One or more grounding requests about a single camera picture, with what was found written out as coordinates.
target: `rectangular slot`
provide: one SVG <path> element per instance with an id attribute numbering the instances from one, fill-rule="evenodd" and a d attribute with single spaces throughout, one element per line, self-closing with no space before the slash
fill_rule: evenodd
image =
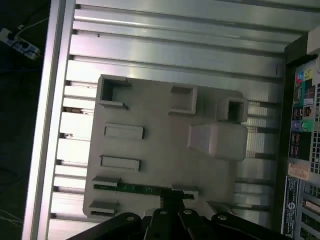
<path id="1" fill-rule="evenodd" d="M 103 177 L 103 176 L 96 176 L 92 180 L 93 185 L 102 185 L 102 186 L 112 186 L 116 187 L 118 185 L 118 182 L 120 181 L 119 178 L 109 178 L 109 177 Z"/>
<path id="2" fill-rule="evenodd" d="M 197 92 L 198 88 L 193 85 L 172 86 L 169 113 L 195 114 Z"/>
<path id="3" fill-rule="evenodd" d="M 312 235 L 302 227 L 300 228 L 300 237 L 302 237 L 304 240 L 318 240 L 316 236 Z"/>
<path id="4" fill-rule="evenodd" d="M 314 212 L 315 214 L 318 214 L 319 217 L 320 217 L 320 206 L 311 202 L 311 201 L 308 201 L 308 200 L 305 200 L 303 202 L 303 206 L 306 208 L 306 209 L 309 209 L 310 211 Z"/>
<path id="5" fill-rule="evenodd" d="M 95 216 L 101 216 L 101 217 L 113 217 L 115 215 L 114 213 L 103 212 L 103 211 L 91 211 L 90 214 Z"/>
<path id="6" fill-rule="evenodd" d="M 228 107 L 228 121 L 241 122 L 245 105 L 243 102 L 230 101 Z"/>
<path id="7" fill-rule="evenodd" d="M 140 140 L 144 137 L 144 128 L 142 126 L 106 123 L 104 125 L 104 135 L 106 137 Z"/>
<path id="8" fill-rule="evenodd" d="M 101 156 L 101 166 L 112 171 L 139 172 L 140 160 Z"/>
<path id="9" fill-rule="evenodd" d="M 305 213 L 301 213 L 301 221 L 311 227 L 312 229 L 316 230 L 317 232 L 320 232 L 320 222 L 313 219 L 312 217 L 308 216 Z"/>

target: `colored port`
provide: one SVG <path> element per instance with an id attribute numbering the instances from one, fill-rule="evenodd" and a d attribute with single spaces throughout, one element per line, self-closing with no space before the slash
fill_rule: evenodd
<path id="1" fill-rule="evenodd" d="M 298 146 L 294 146 L 294 156 L 298 156 L 299 154 L 299 147 Z"/>
<path id="2" fill-rule="evenodd" d="M 296 136 L 295 136 L 295 143 L 298 144 L 300 143 L 300 133 L 297 133 Z"/>
<path id="3" fill-rule="evenodd" d="M 303 130 L 307 130 L 309 127 L 309 123 L 307 121 L 303 121 L 302 124 L 301 124 L 301 128 Z"/>
<path id="4" fill-rule="evenodd" d="M 303 116 L 304 117 L 309 117 L 312 113 L 311 107 L 307 106 L 303 109 Z"/>
<path id="5" fill-rule="evenodd" d="M 291 134 L 291 143 L 292 143 L 292 144 L 295 144 L 295 143 L 296 143 L 296 138 L 297 138 L 296 135 L 297 135 L 296 133 L 292 133 L 292 134 Z"/>

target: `cable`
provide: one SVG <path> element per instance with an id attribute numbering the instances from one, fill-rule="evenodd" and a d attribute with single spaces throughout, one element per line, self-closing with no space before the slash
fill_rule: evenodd
<path id="1" fill-rule="evenodd" d="M 25 25 L 29 24 L 30 19 L 36 15 L 38 12 L 40 12 L 42 9 L 46 8 L 50 4 L 50 1 L 47 1 L 45 4 L 38 7 L 36 10 L 34 10 L 12 33 L 8 35 L 8 38 L 10 40 L 14 40 L 17 33 L 25 28 Z"/>
<path id="2" fill-rule="evenodd" d="M 34 26 L 36 26 L 36 25 L 38 25 L 38 24 L 41 24 L 41 23 L 47 21 L 48 19 L 49 19 L 49 17 L 46 17 L 45 19 L 42 19 L 42 20 L 40 20 L 40 21 L 38 21 L 38 22 L 36 22 L 36 23 L 34 23 L 34 24 L 31 24 L 31 25 L 29 25 L 29 26 L 24 27 L 23 29 L 21 29 L 20 31 L 18 31 L 18 32 L 15 34 L 15 37 L 19 37 L 19 35 L 20 35 L 22 32 L 24 32 L 25 30 L 27 30 L 27 29 L 29 29 L 29 28 L 32 28 L 32 27 L 34 27 Z"/>
<path id="3" fill-rule="evenodd" d="M 23 22 L 21 25 L 27 25 L 30 21 L 30 19 L 36 15 L 38 12 L 40 12 L 42 9 L 44 9 L 45 7 L 47 7 L 49 5 L 50 1 L 47 1 L 45 4 L 41 5 L 40 7 L 38 7 L 36 10 L 33 11 L 33 13 L 31 13 Z"/>
<path id="4" fill-rule="evenodd" d="M 13 225 L 15 225 L 15 226 L 17 226 L 17 227 L 19 227 L 19 228 L 22 228 L 21 225 L 18 225 L 18 224 L 17 224 L 17 223 L 22 224 L 22 222 L 20 222 L 20 221 L 18 221 L 18 220 L 12 220 L 12 219 L 9 219 L 9 218 L 6 218 L 6 217 L 2 217 L 1 215 L 0 215 L 0 220 L 8 221 L 9 223 L 12 223 Z"/>
<path id="5" fill-rule="evenodd" d="M 19 217 L 11 214 L 10 212 L 7 212 L 6 210 L 3 210 L 3 209 L 0 209 L 0 212 L 3 212 L 3 213 L 5 213 L 5 214 L 7 214 L 7 215 L 9 215 L 10 217 L 16 219 L 16 221 L 19 221 L 20 223 L 22 223 L 22 219 L 20 219 Z"/>

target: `metal frame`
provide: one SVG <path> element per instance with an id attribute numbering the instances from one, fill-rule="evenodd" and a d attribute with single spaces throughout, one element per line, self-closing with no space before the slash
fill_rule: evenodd
<path id="1" fill-rule="evenodd" d="M 288 152 L 290 144 L 291 133 L 291 120 L 292 120 L 292 105 L 293 105 L 293 93 L 295 85 L 296 68 L 314 60 L 318 55 L 307 54 L 308 45 L 308 33 L 298 38 L 293 43 L 289 44 L 285 49 L 286 56 L 286 70 L 284 78 L 284 90 L 283 90 L 283 104 L 282 104 L 282 116 L 281 116 L 281 129 L 280 129 L 280 147 L 278 150 L 278 164 L 276 172 L 276 186 L 275 186 L 275 198 L 272 212 L 272 228 L 275 231 L 279 231 L 281 227 L 280 220 L 283 214 L 283 199 L 284 188 L 286 186 L 286 175 L 288 169 Z M 295 233 L 294 239 L 303 240 L 300 237 L 301 227 L 312 233 L 315 237 L 320 238 L 320 233 L 301 222 L 301 214 L 306 213 L 312 215 L 311 211 L 308 211 L 303 207 L 302 202 L 305 198 L 310 198 L 310 195 L 305 192 L 305 186 L 308 183 L 300 181 L 298 189 L 298 201 L 295 219 Z"/>
<path id="2" fill-rule="evenodd" d="M 70 230 L 70 234 L 95 224 L 92 219 L 78 221 L 70 215 L 50 221 L 49 218 L 59 215 L 56 207 L 62 204 L 61 198 L 67 196 L 78 204 L 74 209 L 80 209 L 82 198 L 74 194 L 83 194 L 84 191 L 92 118 L 84 114 L 93 113 L 93 96 L 101 73 L 196 83 L 242 92 L 250 100 L 250 116 L 245 124 L 252 139 L 248 144 L 247 158 L 238 165 L 236 181 L 248 188 L 257 187 L 253 190 L 257 194 L 261 194 L 259 191 L 264 186 L 272 186 L 277 151 L 274 141 L 278 137 L 282 94 L 281 49 L 302 32 L 314 28 L 320 20 L 312 0 L 303 5 L 297 1 L 264 0 L 259 1 L 262 2 L 260 5 L 255 5 L 254 1 L 242 4 L 233 0 L 205 0 L 195 7 L 192 0 L 176 0 L 174 4 L 169 0 L 152 0 L 152 4 L 148 5 L 143 0 L 132 0 L 130 3 L 116 0 L 52 0 L 22 238 L 45 239 L 49 222 L 49 228 L 53 230 L 59 230 L 59 224 L 62 231 L 69 231 L 72 226 L 75 230 Z M 206 3 L 212 5 L 212 11 L 216 14 L 208 11 Z M 75 10 L 75 4 L 81 7 Z M 306 11 L 296 11 L 299 9 L 295 8 L 297 5 Z M 96 33 L 101 39 L 94 38 Z M 85 42 L 88 45 L 109 43 L 111 47 L 117 46 L 118 52 L 100 51 L 94 45 L 92 51 L 87 51 L 79 45 L 79 39 L 88 40 Z M 132 47 L 132 54 L 126 54 L 122 46 L 117 45 L 118 41 Z M 145 47 L 140 42 L 148 43 L 159 56 L 152 56 L 152 50 L 144 51 Z M 164 51 L 168 49 L 167 45 L 173 51 L 172 45 L 175 45 L 179 51 Z M 188 62 L 188 55 L 184 55 L 186 51 L 194 53 L 199 63 L 201 61 L 197 68 Z M 161 56 L 163 52 L 184 56 L 169 65 L 166 64 L 166 56 Z M 213 64 L 199 58 L 203 52 L 208 62 Z M 134 53 L 146 54 L 147 58 Z M 72 59 L 69 59 L 69 54 L 74 54 Z M 227 65 L 216 64 L 215 61 L 220 59 L 213 58 L 215 54 L 219 54 Z M 247 58 L 252 62 L 252 67 L 247 64 Z M 80 108 L 83 115 L 67 112 L 61 115 L 61 107 Z M 85 129 L 66 124 L 71 121 L 81 121 Z M 71 135 L 63 139 L 59 132 Z M 56 167 L 57 159 L 61 165 Z M 57 191 L 65 191 L 66 194 L 56 194 Z M 233 196 L 241 201 L 234 203 L 235 208 L 238 207 L 235 212 L 247 220 L 267 226 L 269 223 L 265 219 L 270 214 L 270 203 L 265 203 L 268 206 L 244 209 L 244 204 L 252 201 L 259 204 L 260 199 L 252 198 L 247 188 L 239 191 Z M 260 197 L 272 195 L 268 192 Z M 49 232 L 50 240 L 55 237 Z"/>
<path id="3" fill-rule="evenodd" d="M 37 239 L 65 0 L 52 0 L 37 108 L 22 239 Z"/>

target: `screw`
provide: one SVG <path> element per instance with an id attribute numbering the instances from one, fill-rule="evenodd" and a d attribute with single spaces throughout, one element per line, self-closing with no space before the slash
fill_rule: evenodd
<path id="1" fill-rule="evenodd" d="M 222 221 L 225 221 L 227 220 L 228 218 L 226 216 L 223 216 L 223 215 L 220 215 L 218 216 L 218 219 L 222 220 Z"/>
<path id="2" fill-rule="evenodd" d="M 190 209 L 184 210 L 183 211 L 184 214 L 190 215 L 192 214 L 192 211 Z"/>

